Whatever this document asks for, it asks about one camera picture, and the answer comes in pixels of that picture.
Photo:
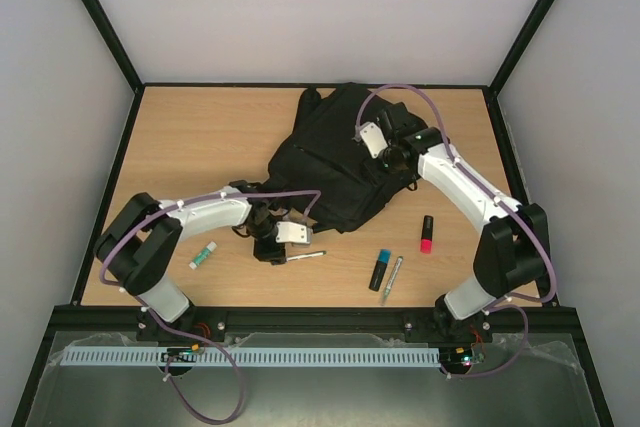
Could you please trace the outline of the blue whiteboard pen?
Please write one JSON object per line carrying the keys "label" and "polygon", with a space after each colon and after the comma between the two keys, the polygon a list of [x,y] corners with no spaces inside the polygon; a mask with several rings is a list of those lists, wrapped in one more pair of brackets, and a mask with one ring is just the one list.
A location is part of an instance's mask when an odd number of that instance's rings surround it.
{"label": "blue whiteboard pen", "polygon": [[288,256],[286,257],[286,262],[294,262],[294,261],[298,261],[298,260],[304,260],[304,259],[310,259],[310,258],[317,258],[317,257],[322,257],[324,255],[327,254],[327,251],[314,251],[314,252],[308,252],[308,253],[303,253],[303,254],[297,254],[297,255],[292,255],[292,256]]}

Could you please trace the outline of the black student bag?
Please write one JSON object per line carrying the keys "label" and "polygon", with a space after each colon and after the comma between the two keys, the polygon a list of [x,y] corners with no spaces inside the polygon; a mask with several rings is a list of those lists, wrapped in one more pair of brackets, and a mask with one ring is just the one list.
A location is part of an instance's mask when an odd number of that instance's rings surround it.
{"label": "black student bag", "polygon": [[403,182],[362,179],[362,162],[370,154],[354,140],[354,123],[369,94],[366,86],[355,83],[342,84],[326,97],[314,87],[306,88],[299,97],[291,134],[268,163],[268,179],[233,185],[260,193],[318,190],[321,197],[309,213],[316,233],[359,229],[397,193],[417,189],[417,176],[408,170]]}

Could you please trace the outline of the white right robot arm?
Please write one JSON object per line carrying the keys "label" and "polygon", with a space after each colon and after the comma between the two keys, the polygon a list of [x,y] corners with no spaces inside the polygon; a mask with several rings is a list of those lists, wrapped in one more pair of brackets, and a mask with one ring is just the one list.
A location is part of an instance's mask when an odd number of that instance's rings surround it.
{"label": "white right robot arm", "polygon": [[482,177],[461,157],[444,126],[426,127],[404,104],[383,108],[375,121],[356,119],[355,138],[391,172],[407,171],[435,186],[479,233],[472,274],[442,299],[436,326],[460,337],[471,316],[548,272],[546,214],[523,205]]}

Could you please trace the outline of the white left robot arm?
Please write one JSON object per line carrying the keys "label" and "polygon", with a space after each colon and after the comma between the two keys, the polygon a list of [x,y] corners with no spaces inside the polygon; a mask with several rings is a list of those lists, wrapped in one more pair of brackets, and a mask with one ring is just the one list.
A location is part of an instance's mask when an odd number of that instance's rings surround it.
{"label": "white left robot arm", "polygon": [[218,228],[243,228],[254,239],[253,255],[281,264],[287,243],[308,239],[304,226],[290,227],[270,211],[270,199],[244,181],[187,200],[159,201],[134,195],[99,237],[94,255],[119,287],[174,323],[191,301],[167,273],[178,243]]}

